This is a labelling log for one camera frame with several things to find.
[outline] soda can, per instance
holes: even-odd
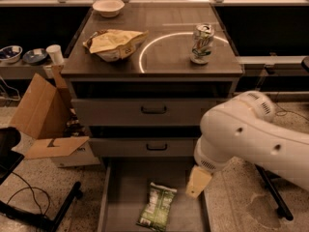
[[[193,32],[194,45],[190,59],[196,64],[207,64],[210,60],[214,30],[210,24],[198,24]]]

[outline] cabinet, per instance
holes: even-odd
[[[214,25],[217,38],[210,62],[198,66],[189,60],[188,32],[204,21]],[[82,43],[106,27],[150,34],[129,59],[105,63]],[[162,35],[171,37],[158,42]],[[170,231],[209,231],[205,195],[188,199],[185,185],[201,117],[232,96],[241,75],[207,4],[130,3],[113,19],[93,12],[62,76],[92,150],[106,167],[98,231],[148,231],[135,222],[151,181],[178,190]]]

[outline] white cup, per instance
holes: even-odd
[[[62,56],[61,46],[58,44],[50,45],[46,49],[54,65],[62,65],[64,63],[64,57]]]

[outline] concrete floor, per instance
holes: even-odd
[[[309,102],[280,105],[309,118]],[[6,127],[16,110],[16,103],[9,105],[0,102],[0,127]],[[305,133],[309,133],[308,120],[292,112],[280,113],[274,124]],[[22,141],[15,148],[25,153],[33,139],[22,134]],[[50,159],[24,160],[15,170],[33,187],[44,189],[51,197],[51,207],[47,212],[54,218],[64,198],[74,182],[80,181],[84,196],[73,201],[58,231],[93,232],[97,231],[100,201],[103,190],[104,172],[99,165],[57,168]],[[277,205],[265,189],[264,182],[255,166],[243,159],[233,158],[221,172],[214,175],[206,192],[211,231],[215,232],[305,232],[309,228],[309,192],[282,179],[275,181],[279,192],[294,215],[294,220],[287,221],[276,214]],[[7,202],[25,184],[15,175],[11,175],[0,186],[0,199]],[[38,202],[44,211],[46,197],[35,190]],[[29,190],[24,190],[10,202],[13,206],[33,213],[39,213]],[[34,227],[15,222],[0,216],[0,232],[38,231]]]

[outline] white robotic arm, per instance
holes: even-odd
[[[213,173],[235,156],[309,190],[309,135],[271,124],[274,113],[271,100],[256,91],[212,108],[201,120],[196,162]]]

